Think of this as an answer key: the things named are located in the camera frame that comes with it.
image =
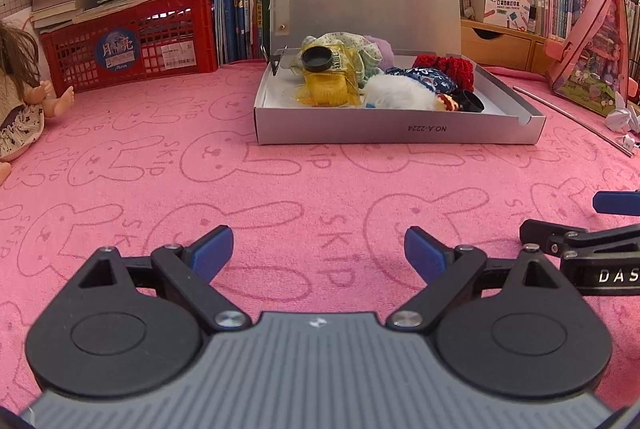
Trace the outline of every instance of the doll dress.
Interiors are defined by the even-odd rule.
[[[25,104],[8,76],[0,78],[0,162],[9,162],[40,138],[44,111],[40,104]]]

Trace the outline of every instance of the doll foot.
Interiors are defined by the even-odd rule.
[[[0,162],[0,185],[4,183],[4,181],[11,174],[11,164],[8,162]]]
[[[66,92],[64,92],[58,99],[58,102],[56,102],[56,105],[53,108],[54,117],[59,117],[60,115],[68,112],[69,109],[74,105],[75,100],[76,96],[74,94],[74,87],[69,86],[66,89]]]
[[[33,99],[33,101],[31,102],[42,102],[44,99],[47,98],[47,88],[40,83],[40,86],[38,86],[37,88],[33,88],[31,90],[31,99]]]
[[[53,83],[51,81],[40,81],[40,86],[44,86],[44,91],[47,94],[47,99],[57,99],[55,89],[53,89]]]

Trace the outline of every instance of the red basket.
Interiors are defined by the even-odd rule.
[[[212,0],[153,0],[40,40],[58,95],[218,69]]]

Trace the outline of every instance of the blue patterned cloth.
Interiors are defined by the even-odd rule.
[[[390,68],[386,73],[411,77],[437,94],[451,95],[458,89],[458,85],[447,74],[435,68]]]

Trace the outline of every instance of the wooden drawer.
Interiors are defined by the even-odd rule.
[[[552,62],[553,59],[545,53],[545,44],[536,42],[533,46],[533,60],[531,61],[530,71],[544,75]]]
[[[462,54],[478,64],[526,70],[530,48],[530,39],[462,26]]]

